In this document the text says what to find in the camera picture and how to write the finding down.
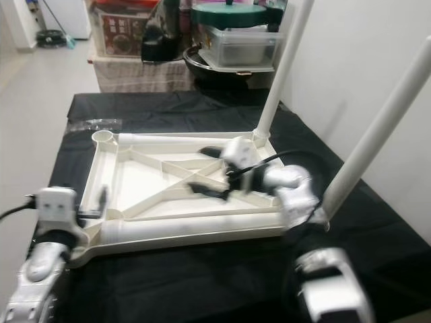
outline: white wall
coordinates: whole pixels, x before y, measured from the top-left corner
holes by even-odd
[[[71,37],[76,39],[90,37],[91,25],[84,0],[45,0],[39,1],[39,6],[47,29],[61,29],[53,17],[54,14],[61,27]]]
[[[430,34],[430,0],[316,0],[282,101],[345,160]],[[431,244],[431,81],[364,179]]]
[[[36,47],[39,25],[30,13],[25,0],[0,0],[7,25],[18,49],[29,51]]]

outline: black pot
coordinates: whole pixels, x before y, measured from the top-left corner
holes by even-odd
[[[200,85],[213,89],[247,88],[246,81],[252,76],[251,72],[226,73],[215,71],[198,54],[199,47],[186,49],[183,59],[190,72],[196,77]]]

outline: stacked items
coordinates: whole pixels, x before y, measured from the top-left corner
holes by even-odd
[[[95,0],[90,6],[96,49],[104,57],[140,57],[143,29],[158,0]]]
[[[277,32],[283,12],[232,0],[194,4],[191,18],[197,24],[194,39],[199,51],[190,48],[184,53],[189,69],[207,81],[274,71],[274,54],[283,39]]]

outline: black cloth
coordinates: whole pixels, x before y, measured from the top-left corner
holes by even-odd
[[[51,185],[73,187],[81,198],[94,155],[94,129],[136,133],[250,131],[259,121],[266,96],[266,90],[78,94],[68,114],[69,132],[63,138]],[[89,124],[93,130],[85,130]],[[322,155],[332,175],[341,165],[294,113],[277,111],[270,141],[276,151],[307,149]],[[313,168],[304,160],[282,159]],[[322,180],[320,174],[313,173]],[[365,183],[360,182],[340,208],[331,222],[330,234],[354,263],[377,322],[389,322],[430,306],[431,248]],[[72,271],[69,301],[61,319],[285,322],[282,287],[288,259],[289,249],[280,238],[95,258]]]

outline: white cylinder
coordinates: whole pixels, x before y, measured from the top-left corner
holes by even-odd
[[[110,220],[102,224],[100,237],[102,244],[117,244],[264,227],[281,227],[279,215],[255,213],[143,221]]]
[[[108,130],[99,130],[92,135],[92,140],[97,143],[109,143],[113,139],[114,134]]]
[[[431,36],[401,78],[385,105],[328,186],[322,209],[328,219],[353,190],[366,168],[403,118],[431,74]]]
[[[269,137],[269,129],[277,111],[278,102],[280,99],[281,90],[288,76],[290,67],[295,59],[296,51],[298,50],[301,37],[304,33],[305,26],[310,16],[314,0],[303,0],[299,8],[297,16],[294,18],[292,29],[288,34],[288,42],[281,56],[277,73],[275,73],[271,89],[269,90],[268,98],[263,108],[261,119],[255,129],[255,134],[262,138]]]
[[[169,144],[169,143],[205,143],[208,145],[223,145],[229,139],[226,138],[204,138],[204,137],[171,137],[150,136],[134,133],[120,133],[119,145],[143,145],[143,144]]]

